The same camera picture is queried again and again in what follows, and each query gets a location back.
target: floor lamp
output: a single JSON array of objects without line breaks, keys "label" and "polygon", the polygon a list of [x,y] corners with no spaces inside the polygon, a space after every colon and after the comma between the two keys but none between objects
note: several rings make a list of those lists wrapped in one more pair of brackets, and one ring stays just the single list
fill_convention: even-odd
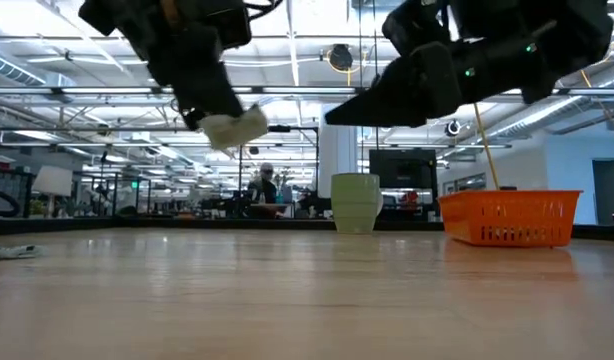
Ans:
[{"label": "floor lamp", "polygon": [[54,197],[71,196],[73,172],[55,166],[43,166],[40,168],[36,180],[32,185],[32,191],[49,196],[47,213],[54,213]]}]

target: basket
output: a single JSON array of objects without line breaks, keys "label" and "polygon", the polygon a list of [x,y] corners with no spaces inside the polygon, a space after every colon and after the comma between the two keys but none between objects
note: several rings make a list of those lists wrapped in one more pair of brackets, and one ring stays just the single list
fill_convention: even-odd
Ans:
[{"label": "basket", "polygon": [[439,198],[445,233],[478,246],[567,246],[582,191],[463,191]]}]

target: cup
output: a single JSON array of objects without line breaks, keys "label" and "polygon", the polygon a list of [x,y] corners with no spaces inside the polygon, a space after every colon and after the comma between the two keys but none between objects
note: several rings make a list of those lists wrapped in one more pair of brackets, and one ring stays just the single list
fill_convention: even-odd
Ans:
[{"label": "cup", "polygon": [[332,176],[331,205],[339,233],[371,234],[383,207],[380,177],[356,173]]}]

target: table surface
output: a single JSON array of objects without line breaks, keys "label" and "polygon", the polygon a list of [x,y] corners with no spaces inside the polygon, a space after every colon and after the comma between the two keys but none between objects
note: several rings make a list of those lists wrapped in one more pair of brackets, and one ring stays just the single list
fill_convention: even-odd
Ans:
[{"label": "table surface", "polygon": [[0,359],[614,359],[614,243],[110,229],[0,237]]}]

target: pillar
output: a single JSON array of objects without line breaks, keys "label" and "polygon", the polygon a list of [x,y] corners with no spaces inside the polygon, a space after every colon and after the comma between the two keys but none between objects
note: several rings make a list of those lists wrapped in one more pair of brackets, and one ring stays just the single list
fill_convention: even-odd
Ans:
[{"label": "pillar", "polygon": [[358,139],[356,126],[332,126],[325,122],[325,113],[334,104],[323,104],[320,117],[320,162],[318,196],[331,198],[331,177],[358,172]]}]

